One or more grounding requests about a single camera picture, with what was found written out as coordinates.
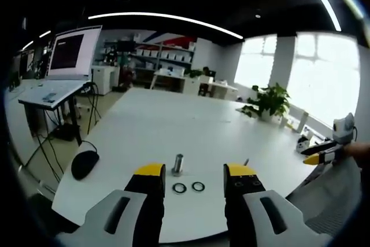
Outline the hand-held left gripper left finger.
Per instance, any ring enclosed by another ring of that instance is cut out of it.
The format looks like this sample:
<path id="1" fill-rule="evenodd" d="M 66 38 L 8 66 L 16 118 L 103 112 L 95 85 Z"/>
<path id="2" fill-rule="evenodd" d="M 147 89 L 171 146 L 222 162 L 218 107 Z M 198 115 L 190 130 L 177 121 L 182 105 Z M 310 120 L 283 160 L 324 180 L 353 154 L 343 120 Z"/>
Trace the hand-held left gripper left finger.
<path id="1" fill-rule="evenodd" d="M 86 213 L 61 246 L 158 246 L 164 217 L 165 164 L 138 168 L 124 190 L 114 190 Z"/>

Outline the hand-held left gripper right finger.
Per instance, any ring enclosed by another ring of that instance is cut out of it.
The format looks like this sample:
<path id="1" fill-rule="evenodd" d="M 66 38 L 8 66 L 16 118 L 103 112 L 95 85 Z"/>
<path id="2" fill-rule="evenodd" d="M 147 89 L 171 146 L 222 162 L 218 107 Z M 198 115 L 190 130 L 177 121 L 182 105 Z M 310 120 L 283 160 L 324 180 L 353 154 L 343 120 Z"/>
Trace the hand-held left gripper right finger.
<path id="1" fill-rule="evenodd" d="M 266 190 L 246 165 L 224 165 L 224 197 L 230 246 L 326 246 L 332 240 L 309 228 L 302 212 Z"/>

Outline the person's right hand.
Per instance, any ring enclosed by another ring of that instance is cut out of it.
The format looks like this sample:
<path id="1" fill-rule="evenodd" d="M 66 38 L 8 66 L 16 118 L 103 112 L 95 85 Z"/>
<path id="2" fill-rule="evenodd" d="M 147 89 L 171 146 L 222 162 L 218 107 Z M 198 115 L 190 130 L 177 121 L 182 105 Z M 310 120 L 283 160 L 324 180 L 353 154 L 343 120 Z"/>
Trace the person's right hand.
<path id="1" fill-rule="evenodd" d="M 369 168 L 370 144 L 353 142 L 344 147 L 344 153 L 354 158 L 360 168 Z"/>

